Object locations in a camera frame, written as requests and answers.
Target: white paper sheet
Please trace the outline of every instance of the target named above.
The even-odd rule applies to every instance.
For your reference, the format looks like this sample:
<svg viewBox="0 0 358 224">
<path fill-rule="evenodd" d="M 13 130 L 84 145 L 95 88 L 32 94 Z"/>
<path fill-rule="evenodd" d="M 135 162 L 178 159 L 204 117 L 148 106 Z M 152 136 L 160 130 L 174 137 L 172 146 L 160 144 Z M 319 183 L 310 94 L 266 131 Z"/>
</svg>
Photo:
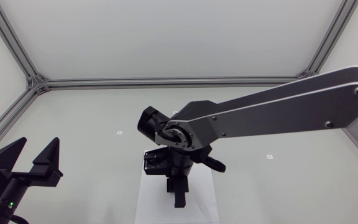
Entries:
<svg viewBox="0 0 358 224">
<path fill-rule="evenodd" d="M 175 208 L 173 193 L 167 193 L 164 175 L 142 171 L 135 224 L 219 224 L 211 169 L 193 164 L 188 176 L 186 207 Z"/>
</svg>

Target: white enclosure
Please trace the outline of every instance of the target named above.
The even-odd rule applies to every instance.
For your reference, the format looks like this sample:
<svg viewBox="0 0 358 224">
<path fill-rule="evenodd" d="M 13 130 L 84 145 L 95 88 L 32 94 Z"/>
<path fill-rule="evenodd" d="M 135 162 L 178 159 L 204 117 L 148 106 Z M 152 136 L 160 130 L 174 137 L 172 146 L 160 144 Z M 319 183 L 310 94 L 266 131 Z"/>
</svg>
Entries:
<svg viewBox="0 0 358 224">
<path fill-rule="evenodd" d="M 134 223 L 144 150 L 159 148 L 136 129 L 146 107 L 170 116 L 353 65 L 358 0 L 0 0 L 0 148 L 25 136 L 13 171 L 28 172 L 59 137 L 64 173 L 15 214 Z M 358 223 L 358 120 L 211 146 L 227 165 L 212 171 L 220 223 Z"/>
</svg>

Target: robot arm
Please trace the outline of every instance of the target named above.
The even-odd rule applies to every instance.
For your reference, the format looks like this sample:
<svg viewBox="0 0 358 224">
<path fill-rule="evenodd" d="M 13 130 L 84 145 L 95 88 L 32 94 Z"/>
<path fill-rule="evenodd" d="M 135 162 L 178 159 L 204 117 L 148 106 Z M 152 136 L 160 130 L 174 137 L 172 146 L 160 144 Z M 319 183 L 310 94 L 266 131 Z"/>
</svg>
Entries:
<svg viewBox="0 0 358 224">
<path fill-rule="evenodd" d="M 224 103 L 191 102 L 162 128 L 172 138 L 155 142 L 194 151 L 218 138 L 345 128 L 357 117 L 358 68 L 347 68 Z"/>
<path fill-rule="evenodd" d="M 345 128 L 356 118 L 358 67 L 287 83 L 224 103 L 191 102 L 172 118 L 149 107 L 140 118 L 138 130 L 158 145 L 168 146 L 148 152 L 144 169 L 146 174 L 165 174 L 168 192 L 177 194 L 175 207 L 184 207 L 187 179 L 179 189 L 175 187 L 175 179 L 187 177 L 193 162 L 225 171 L 222 163 L 208 156 L 213 141 Z"/>
</svg>

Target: silver metal arm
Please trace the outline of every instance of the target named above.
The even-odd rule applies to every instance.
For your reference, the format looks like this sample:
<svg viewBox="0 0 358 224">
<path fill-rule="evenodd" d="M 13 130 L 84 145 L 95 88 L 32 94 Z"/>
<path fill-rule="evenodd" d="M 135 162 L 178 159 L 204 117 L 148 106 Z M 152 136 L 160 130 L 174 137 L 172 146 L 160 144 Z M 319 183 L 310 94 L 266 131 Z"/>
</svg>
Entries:
<svg viewBox="0 0 358 224">
<path fill-rule="evenodd" d="M 345 128 L 357 117 L 354 67 L 224 103 L 191 102 L 165 123 L 155 142 L 195 151 L 218 138 Z"/>
</svg>

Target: aluminum frame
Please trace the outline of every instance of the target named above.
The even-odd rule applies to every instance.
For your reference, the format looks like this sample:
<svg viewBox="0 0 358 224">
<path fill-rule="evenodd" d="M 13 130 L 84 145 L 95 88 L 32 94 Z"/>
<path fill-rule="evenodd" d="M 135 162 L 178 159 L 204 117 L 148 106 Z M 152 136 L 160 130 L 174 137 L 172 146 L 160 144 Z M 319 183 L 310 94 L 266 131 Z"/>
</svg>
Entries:
<svg viewBox="0 0 358 224">
<path fill-rule="evenodd" d="M 342 0 L 342 3 L 320 43 L 313 59 L 304 72 L 290 77 L 209 77 L 209 78 L 149 78 L 149 79 L 72 79 L 49 80 L 41 75 L 16 36 L 0 5 L 0 36 L 27 79 L 27 90 L 0 117 L 0 140 L 20 118 L 38 95 L 50 90 L 90 90 L 105 88 L 181 88 L 221 86 L 275 86 L 317 75 L 339 39 L 347 22 L 356 9 L 358 0 Z M 357 138 L 344 129 L 351 139 Z"/>
</svg>

